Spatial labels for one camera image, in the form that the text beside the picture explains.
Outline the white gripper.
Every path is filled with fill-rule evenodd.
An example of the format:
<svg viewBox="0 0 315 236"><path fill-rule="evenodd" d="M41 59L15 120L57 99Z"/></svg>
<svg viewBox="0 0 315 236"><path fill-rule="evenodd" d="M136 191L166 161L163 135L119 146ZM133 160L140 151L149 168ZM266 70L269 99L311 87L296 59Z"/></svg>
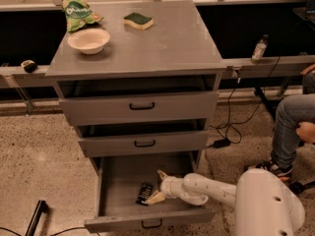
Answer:
<svg viewBox="0 0 315 236"><path fill-rule="evenodd" d="M165 198L176 199L181 194L182 179L174 176L167 176L161 170L157 172L159 178L162 180L160 184L160 191L154 191L145 201L144 205L150 206L163 202Z"/></svg>

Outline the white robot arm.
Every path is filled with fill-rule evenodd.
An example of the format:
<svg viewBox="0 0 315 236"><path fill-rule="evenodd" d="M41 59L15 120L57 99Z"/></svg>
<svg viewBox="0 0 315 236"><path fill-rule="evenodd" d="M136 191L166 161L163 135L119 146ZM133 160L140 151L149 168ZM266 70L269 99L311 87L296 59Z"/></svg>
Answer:
<svg viewBox="0 0 315 236"><path fill-rule="evenodd" d="M182 178L160 172L160 188L147 199L148 205L180 199L201 206L213 198L235 210L236 236L294 236L305 221L305 209L277 176L253 168L235 185L212 180L197 173Z"/></svg>

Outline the person's hand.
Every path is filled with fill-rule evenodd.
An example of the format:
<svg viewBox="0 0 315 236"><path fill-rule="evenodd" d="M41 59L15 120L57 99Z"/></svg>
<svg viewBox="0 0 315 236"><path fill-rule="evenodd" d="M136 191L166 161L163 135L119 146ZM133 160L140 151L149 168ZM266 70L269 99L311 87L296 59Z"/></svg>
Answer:
<svg viewBox="0 0 315 236"><path fill-rule="evenodd" d="M308 144L315 143L315 124L310 122L299 122L295 130L296 135Z"/></svg>

